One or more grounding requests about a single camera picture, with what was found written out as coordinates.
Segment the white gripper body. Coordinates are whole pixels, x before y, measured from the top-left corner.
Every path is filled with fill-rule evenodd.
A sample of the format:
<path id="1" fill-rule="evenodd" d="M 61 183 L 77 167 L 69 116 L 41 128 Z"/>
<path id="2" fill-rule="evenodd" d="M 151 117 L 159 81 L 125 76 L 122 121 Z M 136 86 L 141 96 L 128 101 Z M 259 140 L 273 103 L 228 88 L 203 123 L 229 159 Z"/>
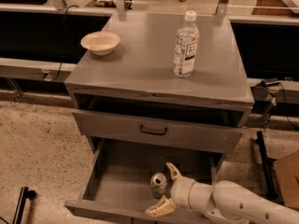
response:
<path id="1" fill-rule="evenodd" d="M 181 210 L 204 213 L 208 209 L 213 187 L 182 177 L 176 180 L 170 190 L 172 202 Z"/>

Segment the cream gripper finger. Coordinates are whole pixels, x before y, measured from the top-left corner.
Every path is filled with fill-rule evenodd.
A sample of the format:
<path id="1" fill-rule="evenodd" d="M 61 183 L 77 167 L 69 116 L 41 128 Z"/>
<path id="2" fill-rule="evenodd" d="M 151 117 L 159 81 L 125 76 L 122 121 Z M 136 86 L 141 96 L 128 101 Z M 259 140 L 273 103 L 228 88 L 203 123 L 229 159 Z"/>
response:
<path id="1" fill-rule="evenodd" d="M 179 179 L 182 178 L 182 175 L 181 175 L 180 171 L 178 170 L 178 168 L 173 163 L 168 162 L 166 164 L 166 166 L 168 167 L 168 169 L 170 171 L 171 179 L 173 181 L 178 181 Z"/>
<path id="2" fill-rule="evenodd" d="M 159 202 L 149 207 L 145 211 L 145 214 L 150 217 L 162 217 L 173 213 L 176 209 L 177 206 L 173 203 L 173 201 L 163 196 Z"/>

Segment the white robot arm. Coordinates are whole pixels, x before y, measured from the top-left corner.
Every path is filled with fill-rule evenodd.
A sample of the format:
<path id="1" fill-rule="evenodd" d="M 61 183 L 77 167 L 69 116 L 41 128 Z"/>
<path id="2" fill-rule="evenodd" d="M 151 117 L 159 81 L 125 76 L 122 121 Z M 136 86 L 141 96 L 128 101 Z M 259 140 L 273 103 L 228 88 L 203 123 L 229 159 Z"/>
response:
<path id="1" fill-rule="evenodd" d="M 162 217 L 176 209 L 202 214 L 216 224 L 299 224 L 299 212 L 262 198 L 242 186 L 222 180 L 208 185 L 183 176 L 171 162 L 166 164 L 173 185 L 170 197 L 163 196 L 145 213 Z"/>

